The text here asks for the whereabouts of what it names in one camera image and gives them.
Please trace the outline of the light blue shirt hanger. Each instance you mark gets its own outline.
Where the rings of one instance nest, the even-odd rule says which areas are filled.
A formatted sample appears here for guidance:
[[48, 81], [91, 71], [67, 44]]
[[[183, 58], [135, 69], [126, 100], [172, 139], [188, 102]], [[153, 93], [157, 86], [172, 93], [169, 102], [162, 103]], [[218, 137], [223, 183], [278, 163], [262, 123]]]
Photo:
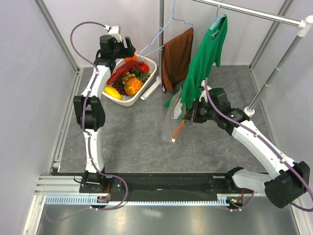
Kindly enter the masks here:
[[219, 16], [219, 9], [221, 7], [221, 4], [222, 3], [220, 2], [220, 4], [218, 5], [217, 11], [216, 11], [215, 21], [213, 22], [213, 24], [210, 27], [210, 30], [212, 31], [211, 40], [214, 40], [217, 37], [217, 35], [218, 35], [218, 33], [222, 27], [222, 24], [224, 22], [224, 19], [226, 18], [225, 14]]

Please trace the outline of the white perforated plastic basket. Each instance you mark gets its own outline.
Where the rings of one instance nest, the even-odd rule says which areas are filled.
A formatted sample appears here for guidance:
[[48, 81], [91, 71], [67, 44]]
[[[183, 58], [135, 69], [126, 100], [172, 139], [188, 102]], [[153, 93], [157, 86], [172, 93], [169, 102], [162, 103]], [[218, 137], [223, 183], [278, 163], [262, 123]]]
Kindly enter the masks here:
[[[146, 88], [148, 88], [148, 85], [150, 84], [150, 82], [152, 81], [153, 77], [154, 77], [154, 74], [157, 70], [157, 65], [156, 63], [149, 59], [149, 58], [140, 58], [138, 55], [137, 56], [137, 62], [143, 62], [145, 64], [147, 64], [149, 66], [149, 74], [150, 74], [150, 77], [148, 78], [148, 80], [144, 83], [143, 87], [139, 90], [139, 92], [135, 95], [135, 96], [128, 96], [128, 95], [122, 95], [122, 100], [117, 100], [109, 95], [107, 95], [106, 93], [104, 93], [104, 91], [102, 92], [102, 94], [107, 97], [108, 99], [110, 99], [111, 101], [117, 103], [117, 104], [120, 104], [122, 106], [131, 106], [133, 105], [138, 99], [139, 97], [143, 94], [143, 92], [146, 90]], [[122, 66], [123, 64], [125, 64], [125, 59], [121, 59], [117, 64], [116, 64], [116, 67], [115, 69], [113, 70], [113, 72], [116, 71], [116, 69], [120, 66]], [[125, 76], [122, 75], [120, 76], [119, 78], [117, 78], [116, 80], [117, 81], [122, 81], [122, 77]]]

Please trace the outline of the red plastic lobster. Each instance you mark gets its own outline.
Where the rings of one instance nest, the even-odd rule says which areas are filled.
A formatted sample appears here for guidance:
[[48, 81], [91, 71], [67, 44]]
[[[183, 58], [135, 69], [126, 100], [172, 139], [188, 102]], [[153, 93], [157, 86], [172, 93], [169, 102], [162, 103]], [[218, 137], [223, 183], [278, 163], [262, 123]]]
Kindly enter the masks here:
[[124, 75], [126, 72], [128, 72], [131, 69], [134, 69], [136, 66], [144, 64], [143, 62], [137, 62], [137, 61], [130, 61], [122, 66], [118, 67], [116, 71], [110, 76], [108, 81], [106, 82], [107, 85], [110, 85], [113, 83], [114, 80], [119, 78], [120, 76]]

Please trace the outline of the red plastic tomato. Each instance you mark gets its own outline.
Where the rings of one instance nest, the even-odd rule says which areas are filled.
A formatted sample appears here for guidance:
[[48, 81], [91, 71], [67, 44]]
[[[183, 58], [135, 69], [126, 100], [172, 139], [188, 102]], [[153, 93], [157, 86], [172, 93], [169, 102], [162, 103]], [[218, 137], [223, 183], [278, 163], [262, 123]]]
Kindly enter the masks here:
[[149, 73], [149, 66], [145, 63], [139, 65], [140, 71], [142, 74], [148, 74]]

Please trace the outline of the orange plastic pineapple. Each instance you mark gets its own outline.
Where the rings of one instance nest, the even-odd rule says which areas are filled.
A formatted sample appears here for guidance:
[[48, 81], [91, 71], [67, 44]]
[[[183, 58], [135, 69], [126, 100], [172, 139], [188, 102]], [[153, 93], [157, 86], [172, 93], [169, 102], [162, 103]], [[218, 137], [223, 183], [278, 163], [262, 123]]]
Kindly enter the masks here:
[[150, 74], [142, 74], [140, 77], [130, 79], [124, 84], [124, 89], [128, 96], [135, 96], [148, 80]]

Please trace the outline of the orange plastic orange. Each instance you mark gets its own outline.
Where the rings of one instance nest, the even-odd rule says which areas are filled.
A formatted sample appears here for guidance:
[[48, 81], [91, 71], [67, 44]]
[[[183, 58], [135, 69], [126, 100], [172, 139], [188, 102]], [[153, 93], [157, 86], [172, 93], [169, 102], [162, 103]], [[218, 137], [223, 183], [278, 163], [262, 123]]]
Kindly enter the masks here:
[[127, 58], [125, 58], [125, 62], [126, 62], [126, 63], [131, 62], [131, 61], [137, 61], [137, 56], [134, 55], [133, 57], [127, 57]]

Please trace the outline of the dark green plastic avocado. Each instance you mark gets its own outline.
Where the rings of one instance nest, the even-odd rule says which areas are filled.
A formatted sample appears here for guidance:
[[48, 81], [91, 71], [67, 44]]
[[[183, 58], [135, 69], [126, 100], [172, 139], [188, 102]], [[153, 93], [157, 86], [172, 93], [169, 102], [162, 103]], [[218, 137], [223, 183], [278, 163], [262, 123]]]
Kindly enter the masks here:
[[135, 66], [132, 73], [134, 73], [136, 75], [136, 77], [140, 77], [141, 76], [141, 69], [138, 66]]

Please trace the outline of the clear zip top bag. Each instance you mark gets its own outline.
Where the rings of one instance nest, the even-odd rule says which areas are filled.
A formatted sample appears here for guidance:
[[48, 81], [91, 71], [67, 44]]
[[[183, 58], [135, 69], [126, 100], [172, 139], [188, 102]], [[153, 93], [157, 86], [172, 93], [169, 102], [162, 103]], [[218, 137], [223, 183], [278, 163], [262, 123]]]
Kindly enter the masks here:
[[171, 98], [163, 121], [161, 139], [174, 143], [184, 125], [185, 104], [181, 102], [182, 88]]

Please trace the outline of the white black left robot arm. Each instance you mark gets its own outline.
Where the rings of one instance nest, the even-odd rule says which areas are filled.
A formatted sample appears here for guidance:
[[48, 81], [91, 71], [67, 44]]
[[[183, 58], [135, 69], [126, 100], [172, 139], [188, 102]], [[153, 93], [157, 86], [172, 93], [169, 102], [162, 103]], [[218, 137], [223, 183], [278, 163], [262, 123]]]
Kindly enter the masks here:
[[125, 42], [118, 42], [113, 36], [101, 36], [100, 49], [92, 63], [92, 77], [82, 94], [73, 98], [76, 121], [83, 131], [87, 154], [80, 193], [103, 193], [107, 190], [101, 154], [101, 132], [106, 119], [101, 95], [116, 66], [116, 60], [132, 57], [134, 53], [135, 47], [130, 37], [125, 37]]

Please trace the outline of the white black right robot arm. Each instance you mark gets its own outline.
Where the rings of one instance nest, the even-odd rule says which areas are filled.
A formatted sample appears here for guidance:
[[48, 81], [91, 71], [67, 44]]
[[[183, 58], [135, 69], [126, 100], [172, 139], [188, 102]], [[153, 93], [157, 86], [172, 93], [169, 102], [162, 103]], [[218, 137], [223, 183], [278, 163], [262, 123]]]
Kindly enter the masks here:
[[194, 123], [214, 121], [248, 149], [265, 168], [266, 173], [248, 171], [236, 167], [228, 172], [224, 187], [234, 193], [240, 188], [263, 193], [278, 208], [305, 193], [313, 194], [309, 187], [310, 167], [297, 163], [272, 144], [255, 126], [254, 122], [239, 108], [232, 108], [222, 88], [201, 85], [199, 98], [195, 98], [184, 119]]

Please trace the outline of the dark purple plastic grapes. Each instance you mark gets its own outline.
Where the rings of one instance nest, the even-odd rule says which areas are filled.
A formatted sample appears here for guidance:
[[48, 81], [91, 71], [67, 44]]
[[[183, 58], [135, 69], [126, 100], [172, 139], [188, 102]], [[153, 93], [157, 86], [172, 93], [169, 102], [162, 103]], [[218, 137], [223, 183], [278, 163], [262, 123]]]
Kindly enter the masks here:
[[115, 80], [112, 83], [112, 87], [115, 88], [121, 95], [127, 95], [127, 93], [124, 89], [124, 84], [122, 83], [122, 81]]

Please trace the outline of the tan plastic longan bunch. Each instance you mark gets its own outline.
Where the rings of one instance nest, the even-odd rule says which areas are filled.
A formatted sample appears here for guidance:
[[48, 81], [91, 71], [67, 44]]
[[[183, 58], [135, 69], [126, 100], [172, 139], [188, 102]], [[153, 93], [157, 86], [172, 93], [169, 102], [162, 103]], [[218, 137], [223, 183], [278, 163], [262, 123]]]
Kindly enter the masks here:
[[125, 76], [122, 77], [122, 83], [125, 84], [125, 83], [128, 82], [130, 79], [135, 78], [135, 77], [136, 77], [136, 74], [135, 74], [135, 73], [127, 72], [127, 73], [125, 74]]

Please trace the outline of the yellow plastic mango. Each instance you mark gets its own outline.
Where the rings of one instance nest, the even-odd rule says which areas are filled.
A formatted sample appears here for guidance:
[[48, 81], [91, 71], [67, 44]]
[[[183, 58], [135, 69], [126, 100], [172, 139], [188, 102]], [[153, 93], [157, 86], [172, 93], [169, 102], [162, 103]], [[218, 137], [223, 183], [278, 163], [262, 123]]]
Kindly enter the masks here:
[[118, 92], [118, 90], [112, 86], [106, 86], [104, 88], [104, 93], [107, 95], [117, 99], [117, 100], [122, 100], [122, 95]]

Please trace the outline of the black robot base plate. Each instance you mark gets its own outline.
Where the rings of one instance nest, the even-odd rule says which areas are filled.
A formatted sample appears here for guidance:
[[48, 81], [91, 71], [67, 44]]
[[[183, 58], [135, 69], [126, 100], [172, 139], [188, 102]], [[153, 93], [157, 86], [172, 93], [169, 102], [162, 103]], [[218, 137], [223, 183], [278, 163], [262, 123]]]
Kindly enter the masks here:
[[212, 199], [219, 194], [248, 195], [229, 173], [120, 173], [106, 176], [107, 190], [100, 196], [131, 199]]

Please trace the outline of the brown towel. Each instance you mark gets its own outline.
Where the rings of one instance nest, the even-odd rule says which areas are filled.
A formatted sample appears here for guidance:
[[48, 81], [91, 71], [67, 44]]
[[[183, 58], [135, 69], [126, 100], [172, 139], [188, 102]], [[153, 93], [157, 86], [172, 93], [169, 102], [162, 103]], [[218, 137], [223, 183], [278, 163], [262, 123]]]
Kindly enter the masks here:
[[191, 62], [194, 29], [191, 27], [182, 34], [166, 42], [163, 47], [161, 81], [166, 91], [183, 81], [188, 74]]

